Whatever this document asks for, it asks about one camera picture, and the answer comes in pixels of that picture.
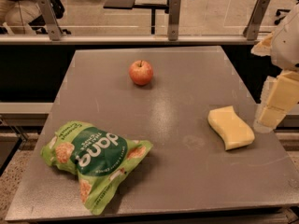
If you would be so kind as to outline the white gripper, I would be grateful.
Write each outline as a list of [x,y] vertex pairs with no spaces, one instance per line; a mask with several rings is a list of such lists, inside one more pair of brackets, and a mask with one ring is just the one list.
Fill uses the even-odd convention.
[[299,103],[299,4],[250,51],[256,56],[271,56],[272,64],[283,69],[277,77],[268,77],[263,84],[257,122],[276,129]]

